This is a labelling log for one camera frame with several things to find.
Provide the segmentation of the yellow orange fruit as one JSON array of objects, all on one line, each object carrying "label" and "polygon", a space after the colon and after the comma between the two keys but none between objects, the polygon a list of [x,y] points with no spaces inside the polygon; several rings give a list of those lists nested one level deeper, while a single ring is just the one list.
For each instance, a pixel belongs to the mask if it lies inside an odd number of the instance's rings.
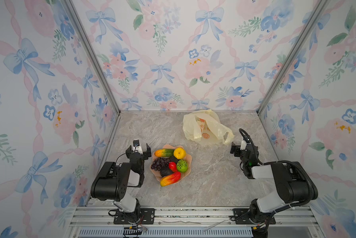
[{"label": "yellow orange fruit", "polygon": [[186,157],[186,151],[183,148],[178,147],[174,150],[173,156],[178,160],[184,159]]}]

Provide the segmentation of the yellow plastic bag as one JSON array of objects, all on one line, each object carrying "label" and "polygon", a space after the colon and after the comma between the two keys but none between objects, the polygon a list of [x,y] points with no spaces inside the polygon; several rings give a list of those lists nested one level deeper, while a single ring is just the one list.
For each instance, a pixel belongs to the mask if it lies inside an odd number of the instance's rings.
[{"label": "yellow plastic bag", "polygon": [[187,140],[204,146],[229,145],[234,139],[232,130],[221,124],[218,115],[211,109],[184,115],[183,132]]}]

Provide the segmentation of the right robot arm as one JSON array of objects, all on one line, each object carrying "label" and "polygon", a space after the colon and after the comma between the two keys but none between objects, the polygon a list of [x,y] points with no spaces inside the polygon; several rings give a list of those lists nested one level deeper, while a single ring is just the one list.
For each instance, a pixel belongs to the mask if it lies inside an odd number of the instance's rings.
[{"label": "right robot arm", "polygon": [[289,208],[303,206],[318,197],[318,190],[302,165],[291,161],[260,164],[253,144],[231,144],[230,154],[240,158],[241,169],[248,179],[272,179],[275,190],[251,201],[247,210],[234,209],[230,218],[237,224],[273,224],[274,215]]}]

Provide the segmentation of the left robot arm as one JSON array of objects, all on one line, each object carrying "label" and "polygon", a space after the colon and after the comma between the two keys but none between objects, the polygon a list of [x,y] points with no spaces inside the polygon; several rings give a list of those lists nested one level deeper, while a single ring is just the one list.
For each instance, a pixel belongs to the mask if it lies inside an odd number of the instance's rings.
[{"label": "left robot arm", "polygon": [[127,188],[143,185],[145,161],[152,157],[151,148],[146,145],[144,151],[139,140],[134,140],[124,155],[129,162],[104,163],[91,186],[91,197],[111,201],[117,207],[115,214],[108,213],[114,217],[114,224],[139,224],[140,202],[127,192]]}]

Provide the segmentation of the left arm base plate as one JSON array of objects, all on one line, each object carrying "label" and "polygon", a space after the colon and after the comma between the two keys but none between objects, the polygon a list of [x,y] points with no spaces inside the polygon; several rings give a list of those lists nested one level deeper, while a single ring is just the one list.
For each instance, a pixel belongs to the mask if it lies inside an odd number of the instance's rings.
[{"label": "left arm base plate", "polygon": [[116,210],[113,223],[115,225],[153,225],[155,221],[154,208],[140,208],[132,213],[125,213]]}]

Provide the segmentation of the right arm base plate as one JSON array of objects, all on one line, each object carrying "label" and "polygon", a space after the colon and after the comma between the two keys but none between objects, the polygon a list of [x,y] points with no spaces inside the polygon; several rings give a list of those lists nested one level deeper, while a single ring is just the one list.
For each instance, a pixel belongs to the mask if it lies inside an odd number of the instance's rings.
[{"label": "right arm base plate", "polygon": [[269,218],[269,213],[250,211],[247,208],[234,208],[230,220],[237,225],[264,225]]}]

